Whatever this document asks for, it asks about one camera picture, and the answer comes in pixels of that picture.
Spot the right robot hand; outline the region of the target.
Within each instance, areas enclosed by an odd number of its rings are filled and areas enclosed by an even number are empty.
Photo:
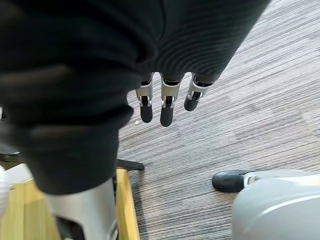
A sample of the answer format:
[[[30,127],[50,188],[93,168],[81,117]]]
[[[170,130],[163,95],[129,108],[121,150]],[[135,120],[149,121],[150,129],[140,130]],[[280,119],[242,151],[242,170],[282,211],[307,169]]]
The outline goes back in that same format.
[[[0,142],[16,149],[66,240],[116,240],[119,130],[135,90],[172,123],[184,75],[193,111],[268,6],[267,0],[3,0]]]

